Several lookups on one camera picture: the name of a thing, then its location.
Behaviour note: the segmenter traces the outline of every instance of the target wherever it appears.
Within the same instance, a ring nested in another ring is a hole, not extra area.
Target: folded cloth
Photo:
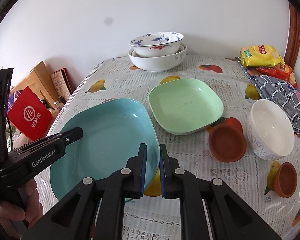
[[[237,59],[249,81],[257,88],[262,99],[279,105],[289,117],[293,130],[300,134],[300,91],[284,80],[270,76],[250,76]]]

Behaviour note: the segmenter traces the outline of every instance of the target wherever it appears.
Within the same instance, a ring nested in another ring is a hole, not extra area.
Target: red chip bag
[[[8,112],[10,122],[35,141],[42,138],[52,118],[35,93],[26,87]]]
[[[289,82],[296,89],[299,88],[294,77],[293,69],[288,64],[277,64],[274,67],[257,67],[256,70],[268,76]]]

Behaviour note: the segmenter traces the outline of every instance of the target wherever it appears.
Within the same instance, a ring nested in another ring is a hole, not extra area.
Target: silver screw
[[[123,168],[123,169],[121,170],[121,173],[124,174],[124,175],[130,174],[130,172],[131,172],[131,170],[130,170],[129,168]]]
[[[216,186],[221,186],[222,180],[221,179],[213,179],[212,183]]]
[[[174,172],[178,175],[182,175],[185,173],[185,170],[183,168],[176,168]]]
[[[86,177],[82,180],[82,182],[83,182],[84,185],[89,185],[93,182],[93,179],[90,178],[90,177]]]

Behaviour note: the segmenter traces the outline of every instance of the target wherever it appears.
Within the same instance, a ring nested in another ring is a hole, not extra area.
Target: red paper bag
[[[10,122],[35,141],[42,138],[52,114],[29,87],[26,87],[8,112]]]

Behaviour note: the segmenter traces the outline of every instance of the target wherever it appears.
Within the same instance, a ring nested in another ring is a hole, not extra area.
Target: table
[[[210,68],[205,65],[216,65]],[[249,206],[251,206],[283,239],[293,239],[300,230],[300,219],[295,215],[300,209],[300,138],[295,137],[293,152],[279,162],[290,162],[297,170],[298,186],[290,198],[280,198],[275,192],[264,195],[266,178],[271,162],[254,155],[250,144],[242,159],[222,163],[209,149],[207,130],[176,136],[169,134],[156,122],[147,96],[152,88],[167,76],[196,78],[208,84],[224,104],[223,117],[235,117],[246,135],[246,119],[255,102],[245,98],[248,80],[237,63],[230,59],[204,55],[186,55],[177,67],[166,72],[152,73],[131,67],[128,57],[108,59],[96,66],[83,80],[69,99],[49,134],[57,133],[77,113],[110,98],[133,98],[143,103],[149,112],[159,140],[165,143],[170,156],[178,159],[182,168],[205,180],[220,178],[225,181]],[[90,86],[104,80],[106,90],[86,93]],[[40,200],[47,212],[58,200],[53,195],[49,179],[50,168],[36,176]],[[175,240],[181,239],[178,200],[160,197],[143,197],[125,206],[122,239]]]

